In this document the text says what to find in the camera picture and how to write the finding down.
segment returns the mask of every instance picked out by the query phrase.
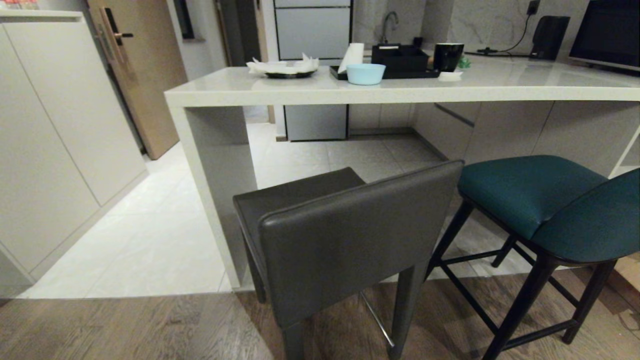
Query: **light blue bowl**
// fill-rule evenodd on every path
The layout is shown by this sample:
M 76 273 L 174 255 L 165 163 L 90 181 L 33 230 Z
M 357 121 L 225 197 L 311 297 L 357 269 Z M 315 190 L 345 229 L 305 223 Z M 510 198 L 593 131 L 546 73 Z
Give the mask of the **light blue bowl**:
M 347 65 L 347 78 L 356 85 L 380 84 L 382 75 L 385 74 L 384 65 L 380 64 L 352 64 Z

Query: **power outlet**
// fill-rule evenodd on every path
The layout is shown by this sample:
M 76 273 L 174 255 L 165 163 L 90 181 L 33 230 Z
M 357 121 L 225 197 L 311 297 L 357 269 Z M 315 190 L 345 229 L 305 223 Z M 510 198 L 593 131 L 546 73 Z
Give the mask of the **power outlet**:
M 527 8 L 527 15 L 536 15 L 538 7 L 540 6 L 540 0 L 529 1 L 529 7 Z

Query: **tissue paper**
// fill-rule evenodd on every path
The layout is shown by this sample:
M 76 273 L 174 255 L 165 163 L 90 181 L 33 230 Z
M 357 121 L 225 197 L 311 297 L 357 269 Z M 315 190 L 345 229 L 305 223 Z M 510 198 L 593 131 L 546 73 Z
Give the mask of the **tissue paper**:
M 303 74 L 316 71 L 320 61 L 303 53 L 302 60 L 294 63 L 287 61 L 262 63 L 254 58 L 253 62 L 246 63 L 246 66 L 249 67 L 249 74 Z
M 361 64 L 364 57 L 364 44 L 361 42 L 352 42 L 349 44 L 347 53 L 344 54 L 344 58 L 338 68 L 338 74 L 342 74 L 347 71 L 347 65 Z

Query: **black plate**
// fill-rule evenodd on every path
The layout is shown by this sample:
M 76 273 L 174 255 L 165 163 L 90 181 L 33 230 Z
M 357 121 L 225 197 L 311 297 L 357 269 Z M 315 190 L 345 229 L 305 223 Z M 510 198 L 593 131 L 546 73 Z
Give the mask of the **black plate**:
M 315 71 L 300 72 L 299 74 L 278 74 L 277 72 L 267 72 L 267 76 L 271 79 L 301 79 L 308 78 Z

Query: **white countertop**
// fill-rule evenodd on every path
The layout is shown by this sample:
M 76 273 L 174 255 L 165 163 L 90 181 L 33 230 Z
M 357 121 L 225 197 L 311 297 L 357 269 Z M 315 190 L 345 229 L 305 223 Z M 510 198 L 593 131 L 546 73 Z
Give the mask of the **white countertop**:
M 172 107 L 376 104 L 518 100 L 640 101 L 640 78 L 525 58 L 470 56 L 461 81 L 386 79 L 378 85 L 339 81 L 328 67 L 306 79 L 268 79 L 229 67 L 165 92 Z
M 57 10 L 0 10 L 3 17 L 82 17 L 81 12 L 64 12 Z

